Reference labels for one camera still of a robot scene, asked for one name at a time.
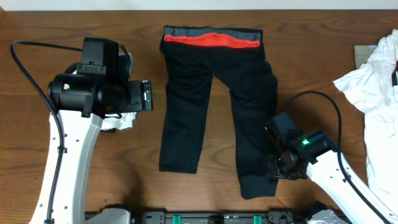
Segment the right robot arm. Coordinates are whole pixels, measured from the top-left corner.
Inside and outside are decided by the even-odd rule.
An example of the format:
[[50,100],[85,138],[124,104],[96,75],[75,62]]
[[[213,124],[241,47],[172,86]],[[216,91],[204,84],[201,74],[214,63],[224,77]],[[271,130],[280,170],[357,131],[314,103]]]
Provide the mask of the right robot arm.
[[351,223],[397,223],[397,215],[371,192],[323,131],[305,134],[286,113],[272,117],[265,130],[277,148],[267,160],[269,178],[310,179]]

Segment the black leggings with red waistband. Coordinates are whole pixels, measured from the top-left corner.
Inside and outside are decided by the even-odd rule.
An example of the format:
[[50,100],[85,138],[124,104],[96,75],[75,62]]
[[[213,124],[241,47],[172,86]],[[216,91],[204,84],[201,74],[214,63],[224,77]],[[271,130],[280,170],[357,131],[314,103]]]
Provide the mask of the black leggings with red waistband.
[[277,109],[278,81],[266,60],[263,32],[165,26],[160,51],[168,80],[159,170],[197,172],[213,110],[217,125],[225,116],[233,119],[242,198],[273,197],[278,182],[268,176],[267,158],[274,147],[264,126]]

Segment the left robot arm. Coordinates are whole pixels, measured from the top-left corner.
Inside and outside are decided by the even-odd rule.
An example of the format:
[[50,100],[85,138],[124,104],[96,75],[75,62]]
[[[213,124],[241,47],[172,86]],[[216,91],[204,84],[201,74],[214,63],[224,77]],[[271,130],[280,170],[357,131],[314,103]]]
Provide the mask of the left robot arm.
[[58,74],[45,97],[50,106],[50,146],[31,223],[131,223],[132,212],[112,205],[90,218],[85,195],[101,129],[114,129],[129,113],[151,111],[149,80],[131,80],[133,60],[112,40],[87,37],[81,61]]

